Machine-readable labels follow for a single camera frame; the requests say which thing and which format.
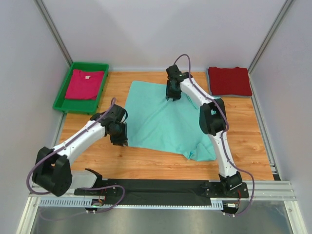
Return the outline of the teal t shirt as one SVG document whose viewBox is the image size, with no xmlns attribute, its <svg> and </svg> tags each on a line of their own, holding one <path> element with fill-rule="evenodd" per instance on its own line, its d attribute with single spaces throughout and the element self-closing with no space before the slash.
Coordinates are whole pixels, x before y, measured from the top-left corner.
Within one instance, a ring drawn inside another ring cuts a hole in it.
<svg viewBox="0 0 312 234">
<path fill-rule="evenodd" d="M 131 83 L 125 102 L 128 145 L 215 161 L 214 147 L 199 126 L 199 108 L 186 95 L 166 100 L 166 85 Z"/>
</svg>

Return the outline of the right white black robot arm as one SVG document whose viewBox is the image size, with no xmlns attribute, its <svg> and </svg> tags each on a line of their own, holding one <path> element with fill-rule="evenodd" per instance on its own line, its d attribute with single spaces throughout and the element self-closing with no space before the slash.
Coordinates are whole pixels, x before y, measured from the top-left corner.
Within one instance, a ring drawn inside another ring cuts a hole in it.
<svg viewBox="0 0 312 234">
<path fill-rule="evenodd" d="M 229 124 L 222 99 L 216 99 L 204 91 L 188 72 L 181 72 L 177 65 L 166 69 L 166 99 L 181 99 L 185 93 L 199 107 L 199 126 L 213 144 L 219 166 L 220 192 L 227 197 L 236 193 L 242 185 L 242 177 L 233 162 L 227 141 Z"/>
</svg>

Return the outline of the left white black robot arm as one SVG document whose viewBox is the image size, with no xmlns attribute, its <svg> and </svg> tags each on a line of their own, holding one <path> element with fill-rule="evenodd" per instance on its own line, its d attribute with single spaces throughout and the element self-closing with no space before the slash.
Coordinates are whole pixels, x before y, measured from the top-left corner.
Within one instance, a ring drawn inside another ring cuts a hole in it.
<svg viewBox="0 0 312 234">
<path fill-rule="evenodd" d="M 46 190 L 46 194 L 64 195 L 69 189 L 86 190 L 98 195 L 104 188 L 100 173 L 86 168 L 74 171 L 71 166 L 91 145 L 109 136 L 113 145 L 127 146 L 127 111 L 113 104 L 102 113 L 94 114 L 73 136 L 52 149 L 42 147 L 29 179 Z"/>
</svg>

